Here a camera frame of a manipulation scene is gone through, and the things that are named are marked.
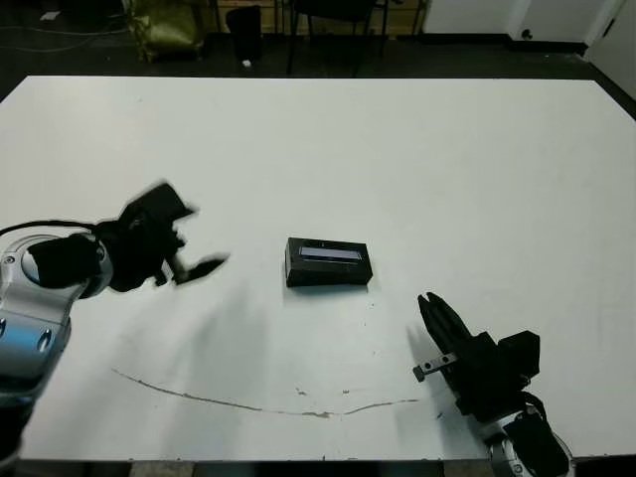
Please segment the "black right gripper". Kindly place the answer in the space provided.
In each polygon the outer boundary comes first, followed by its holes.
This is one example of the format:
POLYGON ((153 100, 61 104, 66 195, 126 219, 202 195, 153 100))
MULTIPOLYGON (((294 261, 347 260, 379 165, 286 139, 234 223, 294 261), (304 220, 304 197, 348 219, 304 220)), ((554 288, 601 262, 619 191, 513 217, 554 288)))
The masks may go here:
POLYGON ((532 333, 523 331, 498 342, 469 331, 458 313, 433 292, 417 302, 424 326, 442 352, 436 361, 415 366, 419 382, 439 371, 464 415, 502 417, 525 407, 524 388, 532 379, 532 333))

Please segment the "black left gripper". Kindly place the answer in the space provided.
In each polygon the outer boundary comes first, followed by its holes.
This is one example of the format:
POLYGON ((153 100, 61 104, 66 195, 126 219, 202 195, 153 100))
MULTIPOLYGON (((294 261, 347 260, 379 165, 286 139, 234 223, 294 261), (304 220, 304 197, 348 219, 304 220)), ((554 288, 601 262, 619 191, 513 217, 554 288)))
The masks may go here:
MULTIPOLYGON (((178 204, 171 208, 171 222, 175 223, 198 212, 196 207, 178 204)), ((127 292, 153 278, 156 286, 168 282, 164 263, 171 258, 172 282, 183 285, 204 278, 228 261, 228 254, 206 256, 188 266, 176 254, 185 241, 171 227, 157 226, 136 219, 130 224, 103 221, 96 225, 96 237, 104 245, 113 267, 109 287, 127 292)))

